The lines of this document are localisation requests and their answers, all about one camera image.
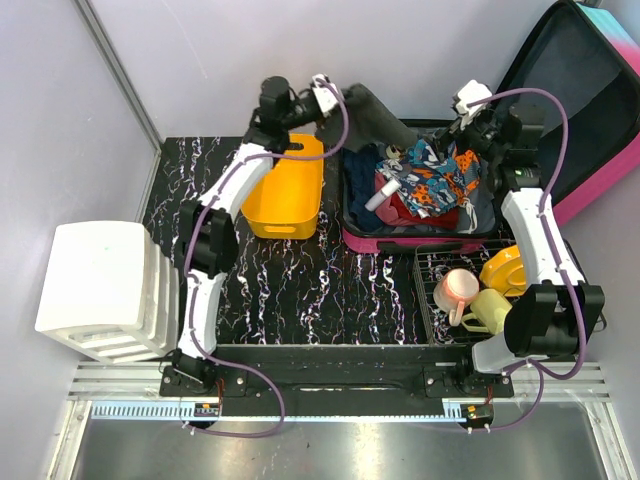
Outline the colourful patterned cloth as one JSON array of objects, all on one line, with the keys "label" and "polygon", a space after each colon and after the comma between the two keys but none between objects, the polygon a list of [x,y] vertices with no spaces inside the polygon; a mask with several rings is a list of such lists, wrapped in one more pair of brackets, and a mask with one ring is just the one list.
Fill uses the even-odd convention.
[{"label": "colourful patterned cloth", "polygon": [[395,194],[420,218],[436,217],[466,206],[481,183],[481,162],[471,150],[459,152],[455,142],[439,156],[425,140],[394,158],[382,159],[376,172],[399,184]]}]

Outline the teal and pink kids suitcase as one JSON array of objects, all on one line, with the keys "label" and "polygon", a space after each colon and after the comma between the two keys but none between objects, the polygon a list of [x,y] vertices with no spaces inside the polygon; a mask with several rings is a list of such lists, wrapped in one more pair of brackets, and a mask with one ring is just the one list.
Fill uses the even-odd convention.
[{"label": "teal and pink kids suitcase", "polygon": [[[558,1],[537,22],[498,89],[521,87],[550,92],[568,116],[568,149],[551,192],[555,219],[564,225],[639,164],[639,47],[608,11]],[[357,253],[478,243],[506,227],[485,186],[471,194],[479,222],[475,234],[458,233],[468,225],[462,209],[451,230],[384,224],[366,233],[347,210],[343,162],[340,191],[343,239]]]}]

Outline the orange plastic basket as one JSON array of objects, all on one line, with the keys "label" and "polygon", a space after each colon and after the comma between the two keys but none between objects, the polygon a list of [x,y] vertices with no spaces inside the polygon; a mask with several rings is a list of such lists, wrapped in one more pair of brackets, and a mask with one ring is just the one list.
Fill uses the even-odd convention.
[{"label": "orange plastic basket", "polygon": [[315,234],[322,197],[324,161],[303,156],[324,153],[308,134],[292,134],[292,148],[257,184],[242,206],[253,234],[263,239],[307,240]]}]

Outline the grey polka dot cloth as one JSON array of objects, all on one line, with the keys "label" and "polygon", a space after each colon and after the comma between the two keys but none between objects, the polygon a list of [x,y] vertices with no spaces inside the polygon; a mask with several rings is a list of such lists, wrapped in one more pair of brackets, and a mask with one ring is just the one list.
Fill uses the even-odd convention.
[{"label": "grey polka dot cloth", "polygon": [[369,144],[381,143],[406,150],[418,141],[418,135],[363,84],[353,84],[342,94],[349,120],[344,149],[358,152]]}]

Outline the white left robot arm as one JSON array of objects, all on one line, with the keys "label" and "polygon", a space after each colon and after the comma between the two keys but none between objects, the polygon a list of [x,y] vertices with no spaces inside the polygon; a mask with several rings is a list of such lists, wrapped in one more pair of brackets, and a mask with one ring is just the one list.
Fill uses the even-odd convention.
[{"label": "white left robot arm", "polygon": [[184,203],[179,214],[180,265],[186,284],[184,326],[171,368],[177,380],[196,396],[215,386],[216,372],[207,356],[216,349],[221,287],[239,253],[235,220],[251,191],[287,159],[290,132],[330,116],[346,114],[340,90],[324,74],[295,93],[287,79],[273,76],[261,84],[258,106],[242,142],[225,172],[198,199]]}]

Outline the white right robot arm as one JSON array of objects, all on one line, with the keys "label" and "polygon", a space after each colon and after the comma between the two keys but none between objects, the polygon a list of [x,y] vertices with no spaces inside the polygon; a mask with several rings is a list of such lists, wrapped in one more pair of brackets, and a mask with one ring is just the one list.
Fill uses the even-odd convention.
[{"label": "white right robot arm", "polygon": [[525,364],[572,356],[574,376],[584,363],[587,342],[604,306],[601,287],[589,284],[575,265],[556,223],[550,194],[537,161],[544,111],[514,104],[499,117],[484,106],[459,106],[456,119],[434,142],[469,149],[488,165],[486,180],[508,223],[523,262],[526,289],[507,313],[504,329],[475,344],[472,362],[454,371],[454,384],[476,396],[489,373],[508,374]]}]

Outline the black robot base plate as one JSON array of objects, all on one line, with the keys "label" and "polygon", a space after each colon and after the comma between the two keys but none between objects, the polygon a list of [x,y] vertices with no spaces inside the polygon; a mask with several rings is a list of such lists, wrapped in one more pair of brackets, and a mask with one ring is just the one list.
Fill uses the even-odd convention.
[{"label": "black robot base plate", "polygon": [[247,396],[266,385],[248,365],[282,392],[345,392],[366,389],[403,392],[426,398],[507,399],[514,395],[510,377],[473,370],[465,346],[429,345],[221,345],[214,355],[223,365],[192,359],[179,351],[166,360],[160,380],[162,397]]}]

